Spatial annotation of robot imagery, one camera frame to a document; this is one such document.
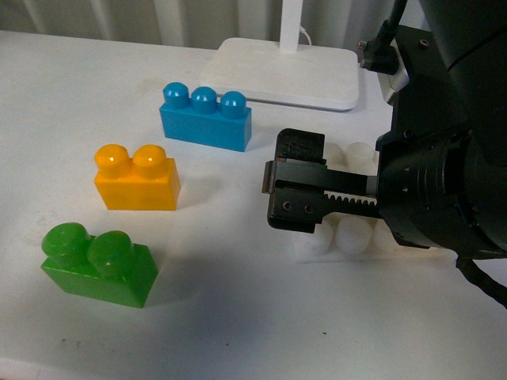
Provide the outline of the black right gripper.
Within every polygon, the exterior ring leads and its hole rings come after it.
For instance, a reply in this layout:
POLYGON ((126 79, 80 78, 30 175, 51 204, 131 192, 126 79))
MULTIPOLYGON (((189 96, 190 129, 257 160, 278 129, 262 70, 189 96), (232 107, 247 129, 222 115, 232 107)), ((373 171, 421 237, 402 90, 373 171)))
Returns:
POLYGON ((379 219, 403 245, 468 259, 506 256, 506 169, 482 156, 449 81, 413 79, 393 100, 378 139, 377 178, 324 165, 323 134, 285 128, 265 164, 268 224, 312 234, 331 213, 379 219))

